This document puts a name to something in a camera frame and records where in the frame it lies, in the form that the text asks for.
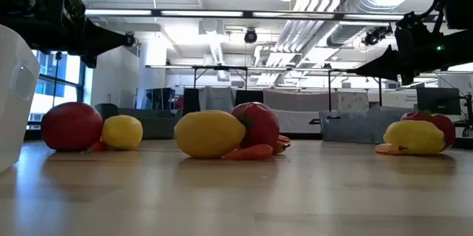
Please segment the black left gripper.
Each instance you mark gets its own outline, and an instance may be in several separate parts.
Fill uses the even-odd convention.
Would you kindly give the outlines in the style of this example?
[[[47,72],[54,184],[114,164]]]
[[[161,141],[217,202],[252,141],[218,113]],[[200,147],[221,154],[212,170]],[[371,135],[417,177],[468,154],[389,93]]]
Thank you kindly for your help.
[[[128,46],[129,37],[95,25],[89,19],[84,23],[82,4],[50,4],[47,19],[58,25],[59,41],[70,53],[80,55],[81,61],[90,69],[97,67],[97,56],[119,46]]]

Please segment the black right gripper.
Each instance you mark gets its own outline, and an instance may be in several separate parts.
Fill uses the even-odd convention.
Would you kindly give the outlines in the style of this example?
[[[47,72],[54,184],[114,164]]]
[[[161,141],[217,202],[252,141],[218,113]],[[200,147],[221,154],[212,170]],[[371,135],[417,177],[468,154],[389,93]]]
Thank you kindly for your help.
[[[449,37],[440,31],[429,31],[420,16],[405,14],[396,23],[395,38],[398,51],[389,45],[381,56],[347,70],[347,73],[397,79],[401,72],[401,83],[406,86],[414,82],[415,70],[426,72],[449,69],[445,55]]]

